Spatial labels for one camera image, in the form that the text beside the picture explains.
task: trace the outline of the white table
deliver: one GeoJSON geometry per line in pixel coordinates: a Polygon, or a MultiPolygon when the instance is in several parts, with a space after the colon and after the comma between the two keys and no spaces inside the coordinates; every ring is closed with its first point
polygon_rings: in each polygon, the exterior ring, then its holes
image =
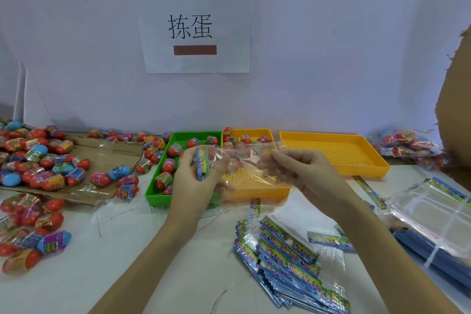
{"type": "MultiPolygon", "coordinates": [[[[446,175],[426,173],[417,166],[392,166],[384,179],[366,180],[376,192],[388,198],[431,176],[439,176],[466,192],[446,175]]],[[[141,177],[142,189],[149,178],[149,174],[141,177]]],[[[354,180],[348,182],[361,198],[369,200],[354,180]]],[[[0,192],[0,200],[10,195],[11,192],[0,192]]],[[[1,313],[87,313],[157,233],[166,212],[151,210],[140,192],[130,202],[113,199],[98,209],[72,206],[64,215],[62,228],[73,234],[65,252],[43,259],[22,277],[0,275],[1,313]]],[[[232,252],[235,224],[247,215],[248,206],[243,206],[227,208],[217,217],[202,219],[196,236],[175,258],[144,312],[286,312],[285,308],[276,310],[232,252]]],[[[387,313],[358,256],[345,254],[345,262],[352,313],[387,313]]],[[[471,299],[456,291],[436,271],[424,270],[462,311],[471,313],[471,299]]],[[[308,311],[293,306],[290,313],[308,311]]]]}

